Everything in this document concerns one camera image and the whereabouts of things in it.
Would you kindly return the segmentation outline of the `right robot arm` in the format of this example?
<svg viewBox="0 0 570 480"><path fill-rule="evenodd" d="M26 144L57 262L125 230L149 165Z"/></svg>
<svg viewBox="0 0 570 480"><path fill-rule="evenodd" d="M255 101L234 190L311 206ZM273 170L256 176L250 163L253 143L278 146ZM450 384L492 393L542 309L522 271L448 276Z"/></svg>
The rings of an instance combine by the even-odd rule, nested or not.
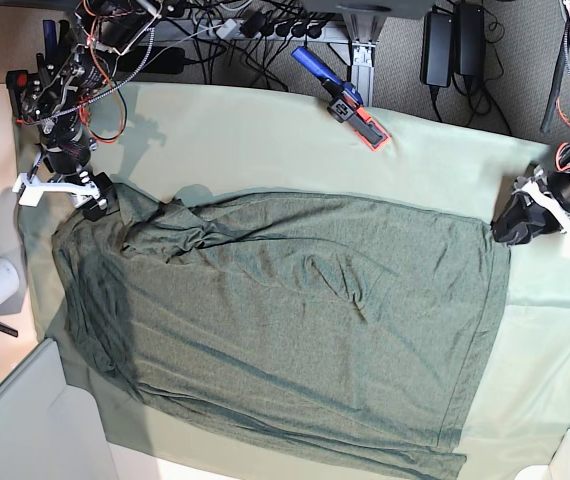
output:
<svg viewBox="0 0 570 480"><path fill-rule="evenodd" d="M45 194L61 193L86 219L105 215L112 183L92 172L90 160L99 144L117 138L91 130L90 107L113 97L116 132L123 133L127 108L115 78L118 61L141 41L152 44L156 25L171 9L169 1L82 1L69 20L45 22L36 72L6 75L15 121L39 134L32 166L13 186L20 205L35 207Z"/></svg>

